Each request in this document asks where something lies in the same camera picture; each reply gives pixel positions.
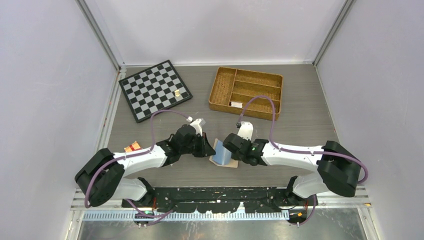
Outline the beige leather card holder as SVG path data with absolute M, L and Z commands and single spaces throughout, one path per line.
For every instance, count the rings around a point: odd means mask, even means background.
M 209 157 L 209 161 L 218 167 L 234 168 L 236 169 L 239 165 L 237 160 L 232 159 L 232 153 L 223 147 L 223 142 L 219 139 L 215 139 L 213 144 L 215 155 Z

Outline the white card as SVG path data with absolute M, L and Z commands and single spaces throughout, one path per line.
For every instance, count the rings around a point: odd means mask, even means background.
M 231 107 L 235 107 L 235 108 L 243 108 L 243 103 L 242 102 L 231 101 L 229 105 Z

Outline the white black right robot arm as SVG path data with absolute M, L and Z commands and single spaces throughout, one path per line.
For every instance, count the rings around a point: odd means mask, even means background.
M 331 191 L 342 197 L 354 197 L 364 164 L 335 141 L 324 146 L 294 146 L 273 143 L 266 139 L 250 141 L 231 133 L 223 147 L 237 160 L 251 166 L 289 166 L 310 171 L 309 175 L 290 179 L 285 198 L 291 205 L 318 193 Z

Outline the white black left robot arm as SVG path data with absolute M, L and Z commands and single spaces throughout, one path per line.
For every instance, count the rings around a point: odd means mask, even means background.
M 186 154 L 195 158 L 216 154 L 200 127 L 185 124 L 169 138 L 145 150 L 113 153 L 108 148 L 102 148 L 77 172 L 74 180 L 84 193 L 86 208 L 99 207 L 109 200 L 119 199 L 148 207 L 154 199 L 151 186 L 143 178 L 128 179 L 127 176 L 172 165 Z

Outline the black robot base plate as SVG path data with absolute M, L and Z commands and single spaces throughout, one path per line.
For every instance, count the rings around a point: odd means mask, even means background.
M 278 213 L 291 207 L 312 207 L 314 198 L 289 197 L 283 187 L 155 187 L 141 200 L 133 200 L 141 209 L 158 210 L 161 213 L 173 210 L 175 213 L 213 214 L 234 213 L 244 208 L 248 214 Z

